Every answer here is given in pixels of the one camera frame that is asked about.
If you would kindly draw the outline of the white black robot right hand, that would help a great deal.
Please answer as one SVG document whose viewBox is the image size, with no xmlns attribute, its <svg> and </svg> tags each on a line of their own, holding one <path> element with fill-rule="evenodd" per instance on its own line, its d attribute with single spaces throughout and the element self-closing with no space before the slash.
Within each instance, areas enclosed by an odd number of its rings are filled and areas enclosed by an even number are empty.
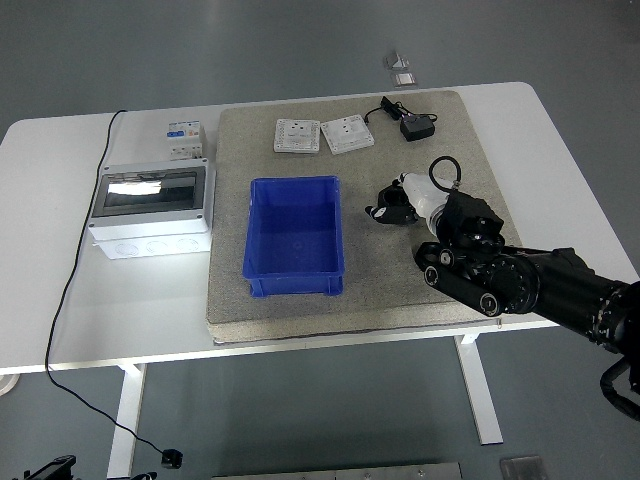
<svg viewBox="0 0 640 480">
<path fill-rule="evenodd" d="M 447 199 L 428 175 L 403 173 L 379 192 L 377 205 L 367 206 L 365 212 L 381 224 L 411 225 L 420 219 L 433 223 Z"/>
</svg>

